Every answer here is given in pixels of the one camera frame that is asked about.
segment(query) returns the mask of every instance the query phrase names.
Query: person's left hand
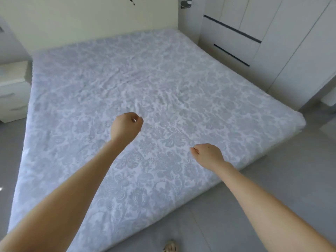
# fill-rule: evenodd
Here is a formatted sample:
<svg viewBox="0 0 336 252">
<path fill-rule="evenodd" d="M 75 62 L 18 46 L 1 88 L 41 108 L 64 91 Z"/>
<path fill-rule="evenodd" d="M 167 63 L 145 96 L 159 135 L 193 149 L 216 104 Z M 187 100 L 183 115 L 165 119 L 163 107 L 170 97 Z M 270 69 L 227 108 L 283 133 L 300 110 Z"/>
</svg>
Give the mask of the person's left hand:
<svg viewBox="0 0 336 252">
<path fill-rule="evenodd" d="M 111 140 L 116 140 L 126 147 L 138 135 L 143 123 L 142 117 L 134 112 L 117 116 L 111 126 Z"/>
</svg>

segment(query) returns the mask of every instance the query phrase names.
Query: forearm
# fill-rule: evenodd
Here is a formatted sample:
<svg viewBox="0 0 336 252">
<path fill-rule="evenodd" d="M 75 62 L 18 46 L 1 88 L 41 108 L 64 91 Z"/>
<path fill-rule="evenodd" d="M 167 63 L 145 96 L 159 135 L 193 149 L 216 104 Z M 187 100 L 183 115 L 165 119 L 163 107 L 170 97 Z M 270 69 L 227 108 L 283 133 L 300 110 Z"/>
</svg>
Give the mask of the forearm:
<svg viewBox="0 0 336 252">
<path fill-rule="evenodd" d="M 108 142 L 23 218 L 0 242 L 0 251 L 66 251 L 99 185 L 123 148 L 118 141 Z"/>
<path fill-rule="evenodd" d="M 227 163 L 216 174 L 238 200 L 268 251 L 336 251 L 310 225 Z"/>
</svg>

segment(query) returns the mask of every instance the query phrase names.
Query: person's left arm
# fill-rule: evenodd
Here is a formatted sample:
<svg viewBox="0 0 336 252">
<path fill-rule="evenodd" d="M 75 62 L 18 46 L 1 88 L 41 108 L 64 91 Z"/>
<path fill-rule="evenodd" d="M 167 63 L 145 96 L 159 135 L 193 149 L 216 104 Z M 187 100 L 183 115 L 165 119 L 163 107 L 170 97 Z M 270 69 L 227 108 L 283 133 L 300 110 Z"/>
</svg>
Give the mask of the person's left arm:
<svg viewBox="0 0 336 252">
<path fill-rule="evenodd" d="M 0 241 L 0 251 L 66 251 L 112 162 L 138 135 L 143 122 L 132 112 L 118 116 L 111 127 L 111 140 L 93 159 L 36 205 Z"/>
</svg>

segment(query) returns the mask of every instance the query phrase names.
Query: white wardrobe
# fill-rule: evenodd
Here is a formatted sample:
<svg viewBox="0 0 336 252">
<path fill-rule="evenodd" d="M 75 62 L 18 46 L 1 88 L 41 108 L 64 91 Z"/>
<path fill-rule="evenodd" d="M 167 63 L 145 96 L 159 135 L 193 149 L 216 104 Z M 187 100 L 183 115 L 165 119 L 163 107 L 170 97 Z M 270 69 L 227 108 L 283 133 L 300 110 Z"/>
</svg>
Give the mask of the white wardrobe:
<svg viewBox="0 0 336 252">
<path fill-rule="evenodd" d="M 199 46 L 298 110 L 336 75 L 336 0 L 206 0 Z"/>
</svg>

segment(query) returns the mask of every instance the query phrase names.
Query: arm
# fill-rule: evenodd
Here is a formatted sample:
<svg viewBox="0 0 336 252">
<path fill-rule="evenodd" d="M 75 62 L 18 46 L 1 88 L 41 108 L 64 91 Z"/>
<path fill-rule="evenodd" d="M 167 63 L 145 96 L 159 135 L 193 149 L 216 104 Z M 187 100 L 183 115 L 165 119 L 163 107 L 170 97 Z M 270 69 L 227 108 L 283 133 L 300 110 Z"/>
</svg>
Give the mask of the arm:
<svg viewBox="0 0 336 252">
<path fill-rule="evenodd" d="M 207 143 L 190 150 L 200 165 L 216 173 L 227 185 L 269 252 L 336 251 L 287 206 L 226 162 L 219 148 Z"/>
<path fill-rule="evenodd" d="M 118 116 L 111 140 L 87 164 L 36 205 L 0 242 L 3 252 L 66 251 L 112 162 L 137 136 L 143 119 Z"/>
</svg>

